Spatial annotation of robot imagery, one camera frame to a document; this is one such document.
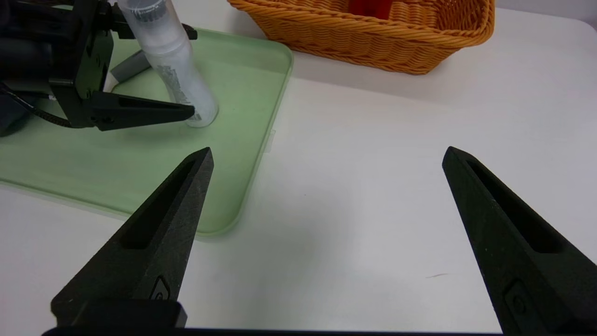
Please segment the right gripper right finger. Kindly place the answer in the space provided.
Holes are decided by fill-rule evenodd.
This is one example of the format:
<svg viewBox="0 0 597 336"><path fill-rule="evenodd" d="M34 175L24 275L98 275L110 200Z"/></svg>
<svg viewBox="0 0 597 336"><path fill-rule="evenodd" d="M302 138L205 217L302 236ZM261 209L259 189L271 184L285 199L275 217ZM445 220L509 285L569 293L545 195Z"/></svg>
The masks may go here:
<svg viewBox="0 0 597 336"><path fill-rule="evenodd" d="M473 155L442 168L503 334L594 336L596 264Z"/></svg>

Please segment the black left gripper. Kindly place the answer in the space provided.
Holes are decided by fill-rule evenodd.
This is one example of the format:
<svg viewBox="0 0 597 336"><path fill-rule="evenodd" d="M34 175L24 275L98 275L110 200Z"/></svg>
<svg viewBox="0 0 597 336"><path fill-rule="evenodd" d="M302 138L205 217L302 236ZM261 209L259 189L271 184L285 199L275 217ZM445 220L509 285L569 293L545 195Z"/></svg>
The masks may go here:
<svg viewBox="0 0 597 336"><path fill-rule="evenodd" d="M113 51L111 30L135 40L123 16L106 0L74 0L69 9L53 1L1 2L1 92L20 104L46 91L70 128L101 131L177 123L194 116L192 105L103 92ZM182 25L190 40L198 32Z"/></svg>

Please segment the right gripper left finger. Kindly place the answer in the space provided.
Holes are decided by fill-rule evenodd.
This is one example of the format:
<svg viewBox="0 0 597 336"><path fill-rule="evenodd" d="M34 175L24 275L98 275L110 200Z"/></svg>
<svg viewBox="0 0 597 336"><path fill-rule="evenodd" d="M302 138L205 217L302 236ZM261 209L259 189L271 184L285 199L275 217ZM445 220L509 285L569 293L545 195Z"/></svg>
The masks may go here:
<svg viewBox="0 0 597 336"><path fill-rule="evenodd" d="M184 327L178 295L215 167L191 153L52 299L58 327Z"/></svg>

